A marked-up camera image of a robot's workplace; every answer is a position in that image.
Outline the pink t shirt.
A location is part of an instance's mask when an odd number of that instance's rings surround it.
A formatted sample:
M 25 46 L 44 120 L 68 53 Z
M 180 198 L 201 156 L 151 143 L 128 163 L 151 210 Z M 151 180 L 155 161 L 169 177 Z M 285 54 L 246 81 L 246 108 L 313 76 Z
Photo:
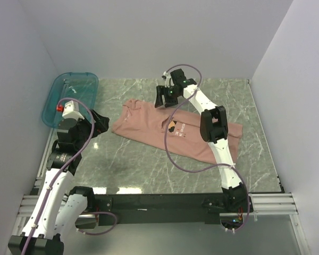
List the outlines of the pink t shirt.
M 122 105 L 119 119 L 113 123 L 112 132 L 122 137 L 164 150 L 164 133 L 167 130 L 169 152 L 200 162 L 215 164 L 209 145 L 200 135 L 200 115 L 173 108 L 156 109 L 153 104 L 129 99 Z

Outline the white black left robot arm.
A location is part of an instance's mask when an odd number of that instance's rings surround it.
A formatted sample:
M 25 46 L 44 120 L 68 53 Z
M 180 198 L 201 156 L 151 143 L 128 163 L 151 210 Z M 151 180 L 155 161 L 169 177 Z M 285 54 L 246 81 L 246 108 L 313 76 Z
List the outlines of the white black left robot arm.
M 63 113 L 51 153 L 48 156 L 43 186 L 34 210 L 20 235 L 11 236 L 11 254 L 63 254 L 64 240 L 77 218 L 95 209 L 92 188 L 75 186 L 64 195 L 74 179 L 82 151 L 91 138 L 108 130 L 108 117 L 90 110 L 88 120 L 79 112 Z

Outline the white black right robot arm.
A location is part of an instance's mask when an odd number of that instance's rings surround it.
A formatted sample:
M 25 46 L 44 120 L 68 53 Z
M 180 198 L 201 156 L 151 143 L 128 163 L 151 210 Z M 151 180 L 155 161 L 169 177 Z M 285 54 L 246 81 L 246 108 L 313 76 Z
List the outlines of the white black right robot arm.
M 201 91 L 202 74 L 199 70 L 199 81 L 195 81 L 185 76 L 181 66 L 175 65 L 163 72 L 165 84 L 156 87 L 155 107 L 177 106 L 169 117 L 171 121 L 183 104 L 189 102 L 193 105 L 200 114 L 200 136 L 208 144 L 216 160 L 215 165 L 202 171 L 218 167 L 223 192 L 221 207 L 229 212 L 250 209 L 247 187 L 236 169 L 229 149 L 226 110 L 213 103 Z

